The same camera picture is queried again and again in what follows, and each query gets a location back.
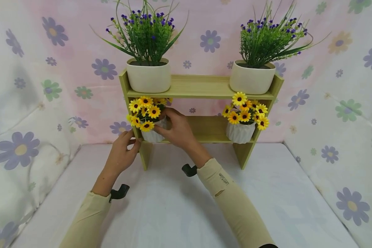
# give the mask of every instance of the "forearm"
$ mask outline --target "forearm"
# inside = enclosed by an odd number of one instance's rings
[[[197,175],[221,209],[240,247],[259,248],[273,244],[249,198],[215,159],[210,159],[198,169]]]

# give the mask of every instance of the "wooden shelf board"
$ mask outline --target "wooden shelf board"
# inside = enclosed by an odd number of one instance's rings
[[[221,116],[187,116],[193,134],[200,143],[232,143],[226,136],[227,119]]]
[[[127,97],[172,97],[192,99],[231,99],[234,91],[229,86],[228,76],[205,76],[205,75],[172,75],[171,87],[162,93],[141,93],[127,87]],[[274,100],[272,88],[261,95],[247,94],[248,99]]]

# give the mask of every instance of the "white ceramic pot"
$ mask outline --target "white ceramic pot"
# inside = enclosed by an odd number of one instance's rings
[[[127,61],[128,80],[134,91],[141,93],[168,91],[171,86],[171,68],[167,59],[160,60],[166,63],[161,66],[130,65],[134,61],[135,58]]]
[[[267,63],[269,69],[256,69],[241,67],[238,64],[244,60],[236,60],[231,69],[230,88],[236,92],[260,95],[266,93],[273,81],[276,67]]]
[[[252,135],[255,131],[255,123],[251,125],[230,124],[227,123],[226,136],[229,140],[237,144],[245,144],[251,141]]]
[[[163,118],[162,120],[159,120],[158,122],[155,122],[154,125],[161,126],[164,129],[167,129],[167,119]],[[141,132],[142,137],[145,141],[150,143],[159,143],[163,141],[164,137],[162,135],[159,135],[153,130],[150,130],[149,132]]]

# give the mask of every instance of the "green flower print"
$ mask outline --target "green flower print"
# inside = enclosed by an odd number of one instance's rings
[[[58,88],[60,86],[58,83],[51,83],[51,80],[47,79],[44,81],[44,83],[41,83],[41,85],[44,88],[43,92],[49,102],[52,101],[54,98],[59,98],[60,95],[58,93],[62,92],[62,89]]]
[[[306,70],[304,70],[302,74],[302,79],[308,78],[311,75],[313,70],[314,70],[314,67],[312,65],[309,65],[309,67],[307,67]]]
[[[362,111],[359,108],[361,108],[361,104],[354,102],[354,99],[350,99],[347,103],[343,100],[340,101],[340,106],[336,106],[335,110],[338,112],[337,117],[343,118],[343,122],[348,120],[355,122],[357,120],[356,115],[362,115]]]
[[[350,0],[348,13],[354,11],[355,14],[359,14],[362,12],[364,7],[369,7],[371,4],[372,0]]]
[[[321,15],[322,12],[324,12],[324,10],[327,8],[327,3],[326,2],[322,2],[320,3],[317,8],[316,8],[316,13],[317,15]]]
[[[77,89],[74,90],[74,92],[76,92],[77,96],[81,97],[82,99],[87,99],[87,98],[91,99],[91,97],[94,96],[91,90],[87,89],[85,86],[77,87]]]
[[[28,191],[29,192],[32,191],[35,187],[36,187],[36,183],[35,182],[29,183]]]

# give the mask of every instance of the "arm sleeve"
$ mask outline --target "arm sleeve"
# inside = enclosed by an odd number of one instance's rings
[[[197,169],[197,175],[215,199],[241,248],[259,248],[274,244],[248,196],[216,159],[210,159]]]
[[[107,197],[89,192],[69,227],[60,248],[95,248],[103,220],[110,209]]]

